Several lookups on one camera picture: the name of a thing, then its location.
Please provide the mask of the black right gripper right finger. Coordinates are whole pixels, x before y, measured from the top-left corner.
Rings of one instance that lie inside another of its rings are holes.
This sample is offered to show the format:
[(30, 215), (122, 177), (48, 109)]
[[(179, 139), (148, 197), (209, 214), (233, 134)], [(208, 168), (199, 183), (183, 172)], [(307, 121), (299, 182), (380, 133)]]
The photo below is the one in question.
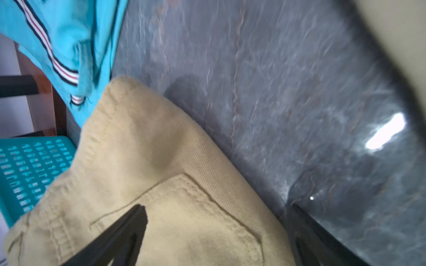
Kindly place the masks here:
[(298, 266), (366, 266), (297, 204), (287, 206), (285, 229)]

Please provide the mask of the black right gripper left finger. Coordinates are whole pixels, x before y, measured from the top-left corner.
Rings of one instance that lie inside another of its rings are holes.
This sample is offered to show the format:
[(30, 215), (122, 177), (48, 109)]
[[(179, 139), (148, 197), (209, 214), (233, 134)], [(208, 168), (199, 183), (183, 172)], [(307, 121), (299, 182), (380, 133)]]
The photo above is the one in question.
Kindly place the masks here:
[(134, 266), (144, 239), (148, 217), (135, 205), (65, 266)]

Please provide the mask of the beige pants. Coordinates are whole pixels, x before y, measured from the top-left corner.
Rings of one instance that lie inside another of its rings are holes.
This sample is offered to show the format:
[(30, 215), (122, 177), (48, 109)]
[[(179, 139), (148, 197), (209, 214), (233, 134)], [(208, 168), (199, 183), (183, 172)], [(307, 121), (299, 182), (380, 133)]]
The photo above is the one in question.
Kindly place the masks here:
[(135, 205), (139, 266), (292, 266), (274, 214), (184, 111), (122, 76), (82, 127), (71, 167), (9, 230), (11, 266), (59, 266)]

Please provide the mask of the teal plastic basket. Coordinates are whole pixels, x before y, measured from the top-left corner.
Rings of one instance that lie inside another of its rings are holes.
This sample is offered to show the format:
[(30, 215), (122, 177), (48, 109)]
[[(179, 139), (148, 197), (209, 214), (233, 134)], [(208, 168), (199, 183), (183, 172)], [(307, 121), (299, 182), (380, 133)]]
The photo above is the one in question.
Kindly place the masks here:
[(1, 140), (1, 214), (9, 228), (69, 169), (75, 152), (65, 136)]

